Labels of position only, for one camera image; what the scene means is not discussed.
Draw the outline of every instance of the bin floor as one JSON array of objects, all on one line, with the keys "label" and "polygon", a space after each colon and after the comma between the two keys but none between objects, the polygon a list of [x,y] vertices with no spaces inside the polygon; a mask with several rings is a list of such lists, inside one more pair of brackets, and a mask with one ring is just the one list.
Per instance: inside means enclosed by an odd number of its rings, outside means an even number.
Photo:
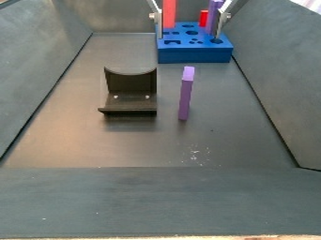
[{"label": "bin floor", "polygon": [[[190,118],[178,120],[185,66],[195,67]],[[106,117],[104,67],[158,67],[155,117]],[[154,34],[94,35],[3,157],[4,168],[289,168],[280,140],[238,66],[157,64]]]}]

